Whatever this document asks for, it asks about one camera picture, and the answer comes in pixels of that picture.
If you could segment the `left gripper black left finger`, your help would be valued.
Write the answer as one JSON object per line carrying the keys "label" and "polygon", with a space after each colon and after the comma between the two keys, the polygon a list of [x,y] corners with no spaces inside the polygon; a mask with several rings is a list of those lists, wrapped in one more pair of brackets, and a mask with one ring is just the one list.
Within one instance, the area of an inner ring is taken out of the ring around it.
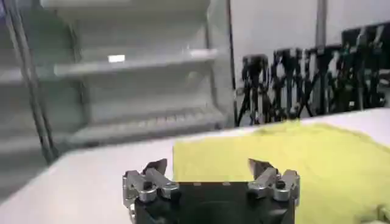
{"label": "left gripper black left finger", "polygon": [[127,170],[122,176],[122,203],[126,208],[135,204],[152,203],[157,197],[166,200],[179,198],[179,183],[165,177],[166,158],[147,163],[141,171]]}

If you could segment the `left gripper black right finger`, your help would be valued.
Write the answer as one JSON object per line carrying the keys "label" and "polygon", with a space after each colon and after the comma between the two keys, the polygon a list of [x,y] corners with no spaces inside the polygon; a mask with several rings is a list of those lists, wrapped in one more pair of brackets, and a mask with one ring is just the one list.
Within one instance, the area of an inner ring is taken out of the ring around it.
{"label": "left gripper black right finger", "polygon": [[248,159],[254,180],[248,182],[249,192],[256,198],[272,197],[275,201],[299,202],[300,175],[295,170],[286,169],[280,173],[266,161]]}

